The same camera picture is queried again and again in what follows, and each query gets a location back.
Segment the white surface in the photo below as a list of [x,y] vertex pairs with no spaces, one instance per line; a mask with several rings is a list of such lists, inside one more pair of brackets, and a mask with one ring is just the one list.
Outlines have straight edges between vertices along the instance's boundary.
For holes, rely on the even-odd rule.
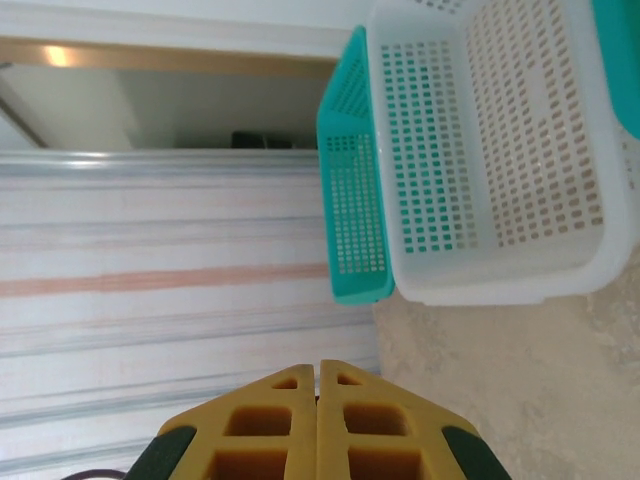
[[296,363],[378,369],[371,309],[331,296],[314,153],[109,165],[0,155],[1,478],[127,470],[171,416]]
[[0,98],[55,149],[226,148],[235,130],[310,148],[325,83],[17,65],[2,72]]
[[535,303],[620,273],[635,213],[588,1],[386,1],[367,29],[406,298]]
[[1,0],[0,36],[339,57],[372,0]]
[[0,150],[31,150],[33,148],[36,148],[36,145],[31,139],[0,109]]

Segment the perforated basket side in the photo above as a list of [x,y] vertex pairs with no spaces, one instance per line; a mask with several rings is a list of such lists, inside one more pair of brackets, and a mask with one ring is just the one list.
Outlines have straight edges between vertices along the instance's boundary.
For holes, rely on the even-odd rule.
[[434,11],[447,13],[449,15],[460,15],[464,8],[476,0],[414,0],[417,4],[423,5]]
[[329,270],[334,298],[373,303],[393,291],[379,194],[366,37],[356,29],[318,111]]
[[630,222],[588,4],[424,4],[380,2],[367,24],[400,291],[453,303],[602,286]]

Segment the teal plastic basket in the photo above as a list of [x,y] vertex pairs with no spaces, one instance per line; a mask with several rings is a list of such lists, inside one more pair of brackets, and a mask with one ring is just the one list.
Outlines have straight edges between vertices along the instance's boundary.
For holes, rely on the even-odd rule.
[[640,139],[640,2],[593,0],[593,12],[613,109]]
[[394,283],[371,112],[366,33],[357,27],[320,104],[318,152],[336,302],[374,303]]

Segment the yellow object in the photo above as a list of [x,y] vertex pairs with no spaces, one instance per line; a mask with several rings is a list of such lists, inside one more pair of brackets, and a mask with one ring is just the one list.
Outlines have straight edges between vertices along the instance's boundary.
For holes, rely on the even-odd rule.
[[171,480],[313,478],[313,366],[287,368],[188,410],[165,423],[159,435],[184,425],[197,433]]
[[335,360],[322,362],[319,400],[314,383],[297,365],[172,418],[125,478],[509,478],[475,428],[434,403]]
[[442,435],[464,418],[344,362],[322,362],[317,480],[466,480]]

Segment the cable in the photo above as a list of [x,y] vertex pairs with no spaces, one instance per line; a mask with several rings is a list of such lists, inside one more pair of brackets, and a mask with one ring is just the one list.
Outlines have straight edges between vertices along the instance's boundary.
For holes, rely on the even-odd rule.
[[74,473],[62,480],[89,480],[90,478],[111,478],[113,480],[122,480],[127,474],[119,470],[96,469],[85,470],[84,472]]

